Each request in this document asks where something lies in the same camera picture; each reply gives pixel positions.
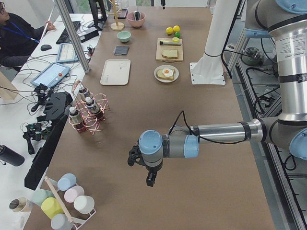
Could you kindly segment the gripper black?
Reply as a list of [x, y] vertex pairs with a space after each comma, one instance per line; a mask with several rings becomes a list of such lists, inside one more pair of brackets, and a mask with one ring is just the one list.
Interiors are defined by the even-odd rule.
[[163, 166], [163, 159], [159, 158], [157, 161], [149, 162], [144, 160], [145, 168], [148, 170], [148, 176], [146, 178], [147, 186], [154, 186], [157, 177], [157, 172], [161, 170]]

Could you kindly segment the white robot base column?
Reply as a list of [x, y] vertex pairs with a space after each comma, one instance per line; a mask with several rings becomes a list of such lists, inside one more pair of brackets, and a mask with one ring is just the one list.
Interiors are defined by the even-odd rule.
[[198, 62], [190, 63], [193, 85], [225, 85], [223, 51], [239, 8], [239, 0], [218, 0], [216, 2], [204, 54]]

